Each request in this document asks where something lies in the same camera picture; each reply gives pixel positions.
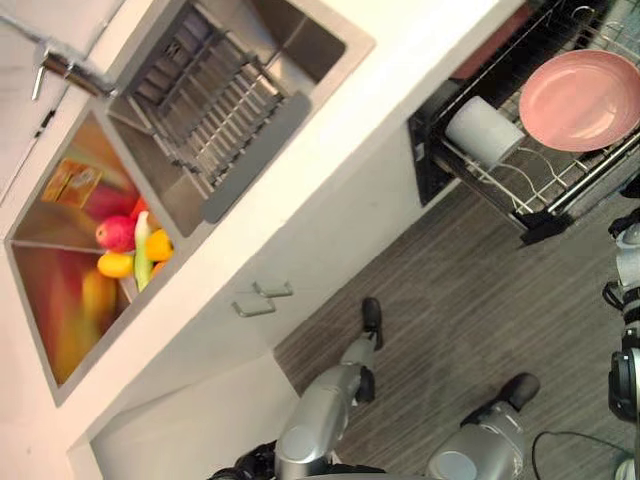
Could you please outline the robot left black hand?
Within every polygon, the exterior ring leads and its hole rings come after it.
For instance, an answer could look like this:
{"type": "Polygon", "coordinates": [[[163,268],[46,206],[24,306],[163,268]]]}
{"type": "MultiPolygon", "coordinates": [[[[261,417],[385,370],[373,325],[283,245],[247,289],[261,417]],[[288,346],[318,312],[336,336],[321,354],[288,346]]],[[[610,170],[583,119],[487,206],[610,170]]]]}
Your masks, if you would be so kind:
{"type": "Polygon", "coordinates": [[[208,480],[270,480],[275,478],[275,441],[258,445],[232,467],[223,468],[208,480]]]}

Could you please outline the robot right black hand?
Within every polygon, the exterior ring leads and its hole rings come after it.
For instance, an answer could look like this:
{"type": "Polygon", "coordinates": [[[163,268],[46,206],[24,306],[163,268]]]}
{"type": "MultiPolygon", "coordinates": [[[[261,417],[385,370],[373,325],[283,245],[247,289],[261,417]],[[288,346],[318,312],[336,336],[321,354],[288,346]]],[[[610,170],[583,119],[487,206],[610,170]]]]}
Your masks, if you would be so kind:
{"type": "Polygon", "coordinates": [[[624,290],[639,286],[639,209],[615,219],[608,233],[617,246],[616,268],[624,290]]]}

